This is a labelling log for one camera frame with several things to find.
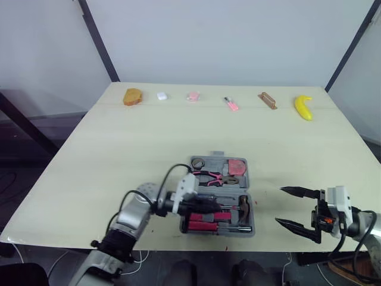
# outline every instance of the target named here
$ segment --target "yellow banana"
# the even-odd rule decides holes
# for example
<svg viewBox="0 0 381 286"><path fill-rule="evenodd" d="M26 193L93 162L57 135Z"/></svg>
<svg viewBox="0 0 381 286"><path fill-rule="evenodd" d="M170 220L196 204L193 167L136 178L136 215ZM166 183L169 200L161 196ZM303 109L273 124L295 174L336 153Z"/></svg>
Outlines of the yellow banana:
<svg viewBox="0 0 381 286"><path fill-rule="evenodd" d="M295 108L298 110L298 113L303 117L305 120L311 121L312 120L312 113L308 109L307 106L305 106L304 101L311 100L312 97L306 97L305 95L301 95L296 98L295 100Z"/></svg>

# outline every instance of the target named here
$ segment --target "hammer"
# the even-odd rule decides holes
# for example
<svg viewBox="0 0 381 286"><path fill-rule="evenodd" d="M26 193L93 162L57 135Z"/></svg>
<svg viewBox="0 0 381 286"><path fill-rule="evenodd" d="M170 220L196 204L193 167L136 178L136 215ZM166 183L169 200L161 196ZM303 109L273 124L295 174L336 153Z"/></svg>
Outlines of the hammer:
<svg viewBox="0 0 381 286"><path fill-rule="evenodd" d="M246 225L249 221L250 205L248 203L247 195L239 196L238 206L221 206L222 210L239 210L239 221L238 224Z"/></svg>

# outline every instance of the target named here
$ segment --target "pink object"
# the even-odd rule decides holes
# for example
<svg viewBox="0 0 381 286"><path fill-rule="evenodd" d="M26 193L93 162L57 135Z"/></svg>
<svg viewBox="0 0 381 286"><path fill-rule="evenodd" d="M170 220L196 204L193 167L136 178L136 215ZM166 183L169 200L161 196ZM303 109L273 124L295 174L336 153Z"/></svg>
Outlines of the pink object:
<svg viewBox="0 0 381 286"><path fill-rule="evenodd" d="M201 214L201 213L191 213L189 220L191 221L205 221L204 216L208 216L210 214ZM213 220L229 220L232 219L232 214L230 212L220 212L213 213Z"/></svg>
<svg viewBox="0 0 381 286"><path fill-rule="evenodd" d="M238 106L229 97L224 97L224 100L225 100L227 106L229 106L229 108L231 110L233 110L233 111L239 110Z"/></svg>
<svg viewBox="0 0 381 286"><path fill-rule="evenodd" d="M191 91L188 93L186 99L189 101L198 101L200 97L200 93L198 91Z"/></svg>
<svg viewBox="0 0 381 286"><path fill-rule="evenodd" d="M217 222L189 222L188 229L190 231L217 231L218 224Z"/></svg>
<svg viewBox="0 0 381 286"><path fill-rule="evenodd" d="M229 170L228 173L231 176L243 176L246 172L245 162L237 159L229 159L228 161Z"/></svg>

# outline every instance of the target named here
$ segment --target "black pole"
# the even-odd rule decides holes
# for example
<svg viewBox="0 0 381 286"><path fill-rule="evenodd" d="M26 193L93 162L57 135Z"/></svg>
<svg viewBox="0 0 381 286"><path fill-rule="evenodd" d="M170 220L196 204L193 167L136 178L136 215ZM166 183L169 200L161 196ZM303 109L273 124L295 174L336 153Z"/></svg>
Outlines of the black pole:
<svg viewBox="0 0 381 286"><path fill-rule="evenodd" d="M50 155L54 156L59 148L54 145L28 118L26 118L1 92L0 110L4 112L14 123L34 139Z"/></svg>
<svg viewBox="0 0 381 286"><path fill-rule="evenodd" d="M79 5L81 6L83 12L83 19L88 27L91 38L93 39L94 45L98 50L98 54L101 57L103 65L106 68L108 76L110 77L112 82L119 82L120 79L118 77L117 71L114 68L113 62L110 59L110 56L107 53L105 44L102 41L101 34L99 34L98 28L94 22L93 16L90 12L90 8L86 0L78 0Z"/></svg>
<svg viewBox="0 0 381 286"><path fill-rule="evenodd" d="M341 70L344 68L346 62L348 61L349 57L353 53L354 49L356 48L358 42L360 41L361 37L365 33L365 30L368 28L369 24L371 23L371 20L373 16L375 15L378 7L381 4L381 0L375 0L370 7L368 14L365 16L364 21L361 23L360 28L358 28L356 35L354 36L351 44L349 45L348 49L346 50L343 58L341 59L338 67L336 68L335 72L333 73L331 79L329 80L325 90L326 92L329 92L332 85L334 84L335 80L338 78Z"/></svg>

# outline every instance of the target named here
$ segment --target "white cube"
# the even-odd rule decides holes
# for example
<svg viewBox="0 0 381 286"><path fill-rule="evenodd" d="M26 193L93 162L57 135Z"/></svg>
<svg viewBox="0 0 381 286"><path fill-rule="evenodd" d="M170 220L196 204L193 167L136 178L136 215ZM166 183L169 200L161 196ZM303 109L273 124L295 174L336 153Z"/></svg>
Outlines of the white cube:
<svg viewBox="0 0 381 286"><path fill-rule="evenodd" d="M168 98L168 96L165 94L165 92L158 92L157 93L157 98L159 100L166 100Z"/></svg>

